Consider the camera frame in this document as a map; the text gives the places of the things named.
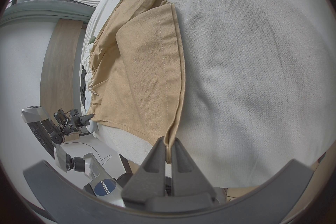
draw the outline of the gray fabric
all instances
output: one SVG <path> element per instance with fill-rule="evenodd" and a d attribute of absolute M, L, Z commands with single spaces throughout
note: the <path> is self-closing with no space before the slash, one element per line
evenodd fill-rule
<path fill-rule="evenodd" d="M 82 20 L 88 23 L 94 7 L 62 0 L 30 0 L 8 7 L 0 26 L 23 21 L 57 22 L 58 19 Z"/>
<path fill-rule="evenodd" d="M 99 12 L 115 7 L 104 1 Z M 214 186 L 262 184 L 289 160 L 311 165 L 331 146 L 336 20 L 326 0 L 168 1 L 186 69 L 177 137 Z M 97 137 L 143 161 L 132 152 L 145 143 L 101 126 Z"/>

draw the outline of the khaki fabric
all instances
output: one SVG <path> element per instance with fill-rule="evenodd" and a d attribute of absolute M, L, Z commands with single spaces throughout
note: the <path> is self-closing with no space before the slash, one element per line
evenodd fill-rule
<path fill-rule="evenodd" d="M 175 6 L 121 0 L 98 34 L 89 64 L 93 121 L 151 144 L 165 136 L 166 160 L 185 91 L 184 55 Z"/>

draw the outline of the bed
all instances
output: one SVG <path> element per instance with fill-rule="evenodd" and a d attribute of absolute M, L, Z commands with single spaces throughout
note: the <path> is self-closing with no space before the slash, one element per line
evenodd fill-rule
<path fill-rule="evenodd" d="M 87 25 L 84 114 L 89 41 L 119 1 L 101 0 Z M 168 1 L 186 65 L 177 137 L 213 186 L 256 186 L 291 159 L 315 163 L 336 139 L 336 20 L 328 1 Z M 137 164 L 152 148 L 120 129 L 95 122 L 88 129 Z"/>

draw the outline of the wooden floor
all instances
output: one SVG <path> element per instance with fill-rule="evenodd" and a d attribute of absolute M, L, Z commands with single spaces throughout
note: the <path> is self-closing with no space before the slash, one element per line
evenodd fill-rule
<path fill-rule="evenodd" d="M 66 113 L 73 109 L 73 70 L 75 52 L 83 22 L 59 19 L 50 38 L 44 57 L 40 105 L 43 105 L 53 121 L 58 109 Z"/>

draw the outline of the blue circular sticker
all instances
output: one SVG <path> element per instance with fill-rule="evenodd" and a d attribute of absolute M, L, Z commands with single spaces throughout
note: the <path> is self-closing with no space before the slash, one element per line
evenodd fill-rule
<path fill-rule="evenodd" d="M 116 188 L 116 183 L 107 178 L 102 181 L 100 181 L 94 188 L 94 192 L 98 196 L 105 196 L 107 194 L 110 194 L 115 188 Z"/>

